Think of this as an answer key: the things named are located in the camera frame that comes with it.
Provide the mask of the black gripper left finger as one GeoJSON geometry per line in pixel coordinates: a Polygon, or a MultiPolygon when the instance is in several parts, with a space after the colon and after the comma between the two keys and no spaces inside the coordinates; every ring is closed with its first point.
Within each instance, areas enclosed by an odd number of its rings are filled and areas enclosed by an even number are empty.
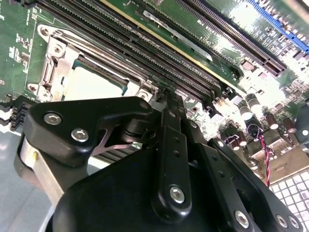
{"type": "Polygon", "coordinates": [[[31,107],[24,124],[23,147],[79,168],[91,156],[142,145],[155,156],[151,203],[163,219],[183,219],[192,208],[186,118],[182,98],[165,91],[153,108],[139,97],[59,101],[31,107]]]}

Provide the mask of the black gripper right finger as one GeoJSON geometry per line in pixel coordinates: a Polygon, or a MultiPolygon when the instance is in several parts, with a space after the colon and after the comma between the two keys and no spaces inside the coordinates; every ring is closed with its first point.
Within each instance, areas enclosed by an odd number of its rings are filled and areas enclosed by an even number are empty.
{"type": "Polygon", "coordinates": [[[199,127],[187,119],[176,96],[182,131],[189,142],[189,159],[206,180],[211,222],[219,232],[301,232],[303,227],[249,167],[221,139],[206,141],[199,127]]]}

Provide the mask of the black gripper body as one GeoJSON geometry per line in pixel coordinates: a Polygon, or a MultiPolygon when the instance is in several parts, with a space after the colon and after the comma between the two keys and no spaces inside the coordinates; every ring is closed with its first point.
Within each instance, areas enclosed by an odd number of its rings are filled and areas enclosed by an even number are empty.
{"type": "Polygon", "coordinates": [[[140,150],[75,183],[58,202],[55,232],[229,232],[232,212],[189,164],[192,148],[140,150]]]}

